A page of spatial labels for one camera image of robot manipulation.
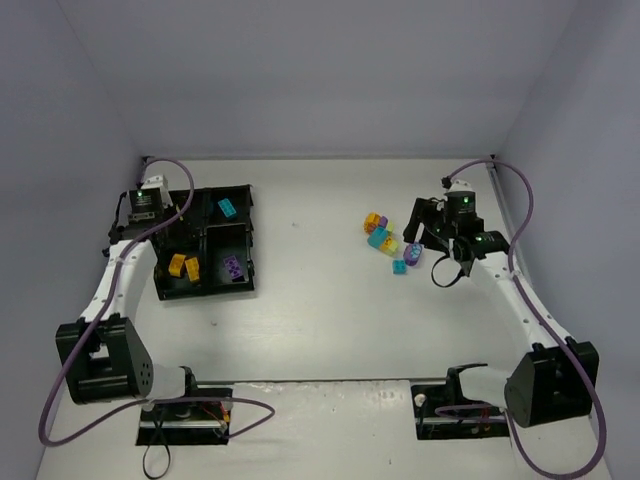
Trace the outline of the small teal lego brick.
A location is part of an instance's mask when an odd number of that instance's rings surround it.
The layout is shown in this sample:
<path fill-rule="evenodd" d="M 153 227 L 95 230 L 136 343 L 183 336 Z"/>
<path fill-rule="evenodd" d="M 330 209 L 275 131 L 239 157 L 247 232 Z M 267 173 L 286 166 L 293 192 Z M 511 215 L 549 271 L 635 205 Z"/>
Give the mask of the small teal lego brick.
<path fill-rule="evenodd" d="M 394 275 L 404 275 L 407 273 L 407 265 L 404 260 L 394 259 L 392 261 L 392 272 Z"/>

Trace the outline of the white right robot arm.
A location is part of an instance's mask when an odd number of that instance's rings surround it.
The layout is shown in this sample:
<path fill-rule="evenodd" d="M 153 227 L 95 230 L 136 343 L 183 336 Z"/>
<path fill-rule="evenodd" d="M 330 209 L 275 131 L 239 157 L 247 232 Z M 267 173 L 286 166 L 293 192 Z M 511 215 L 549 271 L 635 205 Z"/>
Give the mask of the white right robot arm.
<path fill-rule="evenodd" d="M 509 242 L 500 232 L 485 230 L 473 191 L 416 199 L 403 239 L 456 262 L 457 277 L 469 279 L 491 300 L 516 347 L 519 362 L 509 371 L 485 362 L 450 368 L 447 382 L 455 403 L 490 404 L 523 428 L 590 413 L 588 389 L 599 365 L 595 347 L 574 340 L 550 317 L 516 272 Z"/>

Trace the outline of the teal 2x4 lego brick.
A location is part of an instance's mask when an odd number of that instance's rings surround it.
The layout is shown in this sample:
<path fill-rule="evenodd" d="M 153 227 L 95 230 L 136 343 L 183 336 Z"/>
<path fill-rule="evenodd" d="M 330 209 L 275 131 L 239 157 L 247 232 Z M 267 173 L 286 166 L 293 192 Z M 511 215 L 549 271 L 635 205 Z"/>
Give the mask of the teal 2x4 lego brick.
<path fill-rule="evenodd" d="M 222 198 L 217 202 L 217 205 L 226 219 L 233 219 L 238 216 L 238 212 L 229 198 Z"/>

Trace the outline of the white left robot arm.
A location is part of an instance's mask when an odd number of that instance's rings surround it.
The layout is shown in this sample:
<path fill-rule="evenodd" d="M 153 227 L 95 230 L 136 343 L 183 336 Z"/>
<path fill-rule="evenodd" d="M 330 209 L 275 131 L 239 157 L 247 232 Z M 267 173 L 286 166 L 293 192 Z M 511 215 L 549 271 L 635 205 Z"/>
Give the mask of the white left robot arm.
<path fill-rule="evenodd" d="M 155 400 L 180 397 L 189 370 L 153 362 L 134 326 L 144 284 L 169 245 L 172 225 L 186 216 L 195 196 L 171 199 L 163 187 L 129 193 L 131 214 L 122 237 L 109 248 L 104 274 L 94 298 L 72 323 L 58 327 L 55 343 L 74 403 Z"/>

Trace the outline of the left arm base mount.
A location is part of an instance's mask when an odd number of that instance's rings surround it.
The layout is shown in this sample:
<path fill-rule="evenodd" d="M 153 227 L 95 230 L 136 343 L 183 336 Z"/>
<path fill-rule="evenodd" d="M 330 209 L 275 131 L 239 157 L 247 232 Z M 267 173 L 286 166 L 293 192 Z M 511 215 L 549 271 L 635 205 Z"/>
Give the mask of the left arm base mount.
<path fill-rule="evenodd" d="M 232 404 L 210 400 L 231 398 L 230 387 L 198 386 L 196 397 L 204 402 L 156 405 L 142 410 L 136 437 L 137 446 L 214 446 L 227 445 Z"/>

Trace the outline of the purple 2x4 lego brick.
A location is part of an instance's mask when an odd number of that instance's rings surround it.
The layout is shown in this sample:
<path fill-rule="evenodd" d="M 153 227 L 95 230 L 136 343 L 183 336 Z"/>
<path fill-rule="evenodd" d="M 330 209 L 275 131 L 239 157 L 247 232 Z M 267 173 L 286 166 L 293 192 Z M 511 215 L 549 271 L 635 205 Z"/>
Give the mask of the purple 2x4 lego brick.
<path fill-rule="evenodd" d="M 232 282 L 242 282 L 244 280 L 244 270 L 235 255 L 225 257 L 223 265 Z"/>

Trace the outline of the purple round paw lego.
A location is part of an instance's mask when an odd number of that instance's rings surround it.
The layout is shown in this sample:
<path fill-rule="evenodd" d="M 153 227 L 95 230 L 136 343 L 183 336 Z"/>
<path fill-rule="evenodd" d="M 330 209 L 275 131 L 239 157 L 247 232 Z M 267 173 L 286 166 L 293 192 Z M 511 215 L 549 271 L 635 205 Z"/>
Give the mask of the purple round paw lego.
<path fill-rule="evenodd" d="M 420 260 L 423 246 L 420 243 L 407 244 L 403 252 L 403 260 L 409 267 L 415 267 Z"/>

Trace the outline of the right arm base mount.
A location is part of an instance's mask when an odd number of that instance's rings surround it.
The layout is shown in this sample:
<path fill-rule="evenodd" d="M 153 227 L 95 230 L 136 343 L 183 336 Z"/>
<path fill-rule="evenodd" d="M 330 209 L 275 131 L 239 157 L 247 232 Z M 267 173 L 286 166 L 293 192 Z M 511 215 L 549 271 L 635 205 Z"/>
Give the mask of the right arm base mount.
<path fill-rule="evenodd" d="M 459 374 L 479 367 L 485 367 L 485 364 L 452 367 L 443 381 L 411 384 L 414 426 L 419 441 L 481 440 L 510 436 L 507 420 L 497 407 L 469 400 L 462 394 Z"/>

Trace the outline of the orange 2x4 lego brick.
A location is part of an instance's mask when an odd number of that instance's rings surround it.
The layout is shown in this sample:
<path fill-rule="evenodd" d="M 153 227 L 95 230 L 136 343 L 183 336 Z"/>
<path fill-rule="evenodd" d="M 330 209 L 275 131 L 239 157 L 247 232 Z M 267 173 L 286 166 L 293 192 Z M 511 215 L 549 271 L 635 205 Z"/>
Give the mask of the orange 2x4 lego brick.
<path fill-rule="evenodd" d="M 185 271 L 186 256 L 184 254 L 175 253 L 168 265 L 168 273 L 171 277 L 181 278 Z"/>

